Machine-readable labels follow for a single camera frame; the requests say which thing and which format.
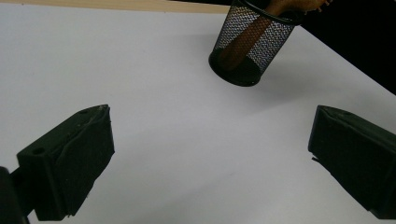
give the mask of mesh pencil cup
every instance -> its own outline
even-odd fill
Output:
[[[234,85],[256,85],[303,16],[287,12],[275,17],[251,1],[233,0],[209,56],[212,70]]]

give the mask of white surface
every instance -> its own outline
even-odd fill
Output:
[[[317,105],[396,133],[395,96],[301,27],[257,86],[229,84],[207,62],[224,18],[0,4],[0,165],[12,172],[38,137],[109,104],[116,153],[62,223],[394,223],[307,144]]]

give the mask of metal mesh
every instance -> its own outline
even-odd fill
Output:
[[[234,0],[209,63],[219,76],[233,84],[255,85],[294,26],[274,21]]]

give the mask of black plastic part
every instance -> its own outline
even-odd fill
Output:
[[[19,199],[19,206],[22,214],[28,216],[35,209],[35,195],[31,192],[32,177],[29,176],[22,168],[18,168],[10,175],[14,189]]]
[[[8,170],[0,166],[0,224],[26,224],[17,193]]]
[[[26,147],[17,158],[29,178],[39,220],[74,216],[114,153],[109,107],[77,112]]]
[[[380,219],[396,219],[395,134],[319,105],[308,150],[366,210]]]

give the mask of dark background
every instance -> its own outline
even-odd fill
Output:
[[[176,1],[228,6],[233,0]],[[309,12],[301,26],[396,95],[396,2],[333,0],[322,9]]]

